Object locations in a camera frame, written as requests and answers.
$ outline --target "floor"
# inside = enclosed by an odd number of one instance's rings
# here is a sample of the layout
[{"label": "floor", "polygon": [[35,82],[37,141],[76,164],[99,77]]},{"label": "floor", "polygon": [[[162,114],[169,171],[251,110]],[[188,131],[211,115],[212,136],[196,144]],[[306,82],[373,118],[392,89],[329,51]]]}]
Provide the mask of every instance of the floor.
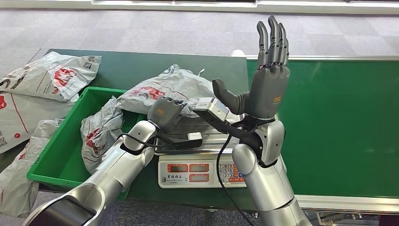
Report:
[{"label": "floor", "polygon": [[[0,75],[49,48],[230,56],[258,51],[256,23],[267,14],[154,11],[0,10]],[[399,55],[397,16],[276,15],[291,55]],[[39,204],[57,194],[39,193]],[[0,226],[23,219],[0,215]],[[245,225],[232,211],[125,201],[104,226]]]}]

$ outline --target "red printed logo on bag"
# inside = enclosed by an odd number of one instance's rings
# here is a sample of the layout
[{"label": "red printed logo on bag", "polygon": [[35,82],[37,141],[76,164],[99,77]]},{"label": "red printed logo on bag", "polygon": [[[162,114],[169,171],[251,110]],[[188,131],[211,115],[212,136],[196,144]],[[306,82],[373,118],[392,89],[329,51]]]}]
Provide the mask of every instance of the red printed logo on bag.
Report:
[{"label": "red printed logo on bag", "polygon": [[102,145],[100,147],[97,147],[96,144],[92,141],[91,138],[93,138],[95,135],[97,135],[100,132],[100,129],[95,129],[93,132],[89,133],[86,138],[86,145],[91,147],[94,150],[94,153],[98,154],[98,150],[103,150],[105,148],[105,145]]},{"label": "red printed logo on bag", "polygon": [[77,75],[76,71],[61,67],[54,73],[55,86],[66,86],[68,81]]},{"label": "red printed logo on bag", "polygon": [[143,96],[157,100],[159,97],[164,96],[165,92],[159,91],[154,87],[145,86],[138,89],[133,89],[130,91],[129,95],[132,97]]},{"label": "red printed logo on bag", "polygon": [[4,101],[4,96],[0,96],[0,109],[7,107],[7,103]]}]

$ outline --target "robot finger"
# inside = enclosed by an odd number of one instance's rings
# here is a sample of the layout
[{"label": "robot finger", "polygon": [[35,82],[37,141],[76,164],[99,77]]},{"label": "robot finger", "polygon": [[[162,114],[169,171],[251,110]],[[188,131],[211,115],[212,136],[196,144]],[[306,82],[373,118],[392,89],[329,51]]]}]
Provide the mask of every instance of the robot finger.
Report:
[{"label": "robot finger", "polygon": [[269,46],[269,59],[268,64],[271,65],[279,59],[279,24],[274,16],[268,19],[270,27],[270,46]]},{"label": "robot finger", "polygon": [[287,53],[286,53],[286,58],[284,59],[284,62],[283,62],[284,66],[286,66],[288,64],[288,57],[289,57],[288,39],[286,39],[286,46],[287,46]]},{"label": "robot finger", "polygon": [[282,23],[279,23],[279,59],[277,63],[283,64],[287,55],[287,34]]},{"label": "robot finger", "polygon": [[259,33],[259,54],[258,54],[258,69],[262,69],[265,65],[267,65],[267,57],[268,57],[268,34],[266,26],[262,21],[258,22],[256,29]]}]

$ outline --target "robotic arm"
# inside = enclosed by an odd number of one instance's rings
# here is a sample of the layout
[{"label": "robotic arm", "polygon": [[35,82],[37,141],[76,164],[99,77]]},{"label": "robotic arm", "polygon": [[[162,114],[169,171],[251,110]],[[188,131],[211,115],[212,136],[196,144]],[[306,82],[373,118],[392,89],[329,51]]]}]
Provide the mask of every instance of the robotic arm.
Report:
[{"label": "robotic arm", "polygon": [[[107,208],[133,182],[154,155],[152,141],[168,133],[180,119],[185,104],[160,97],[148,112],[148,121],[138,122],[120,136],[102,157],[101,164],[85,182],[35,209],[24,226],[98,226]],[[196,146],[202,142],[195,141]]]},{"label": "robotic arm", "polygon": [[[258,68],[251,90],[234,95],[222,80],[213,80],[216,98],[202,98],[194,111],[215,129],[238,137],[232,157],[243,175],[262,222],[266,226],[311,226],[294,196],[280,156],[284,140],[283,123],[274,118],[289,78],[288,40],[283,24],[274,16],[268,20],[271,34],[260,21]],[[230,125],[225,116],[245,114],[240,123]]]}]

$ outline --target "white plastic bag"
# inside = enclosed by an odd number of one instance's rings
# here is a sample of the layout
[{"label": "white plastic bag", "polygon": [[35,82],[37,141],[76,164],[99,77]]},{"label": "white plastic bag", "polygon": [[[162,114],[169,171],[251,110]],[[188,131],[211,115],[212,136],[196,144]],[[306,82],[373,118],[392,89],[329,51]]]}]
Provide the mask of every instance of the white plastic bag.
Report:
[{"label": "white plastic bag", "polygon": [[39,183],[28,180],[26,174],[61,122],[61,119],[40,121],[26,147],[0,173],[1,213],[13,217],[27,217],[31,212]]},{"label": "white plastic bag", "polygon": [[51,52],[0,79],[0,91],[67,101],[97,75],[101,56]]},{"label": "white plastic bag", "polygon": [[28,140],[39,121],[64,118],[78,98],[59,102],[0,92],[0,153]]},{"label": "white plastic bag", "polygon": [[161,97],[183,100],[187,106],[181,115],[198,117],[192,111],[201,97],[214,97],[212,83],[191,71],[172,65],[157,77],[147,79],[118,98],[117,106],[130,111],[147,114],[155,101]]},{"label": "white plastic bag", "polygon": [[82,120],[82,158],[86,169],[93,174],[101,163],[103,154],[115,143],[122,133],[122,110],[115,107],[116,98],[112,98],[95,115]]}]

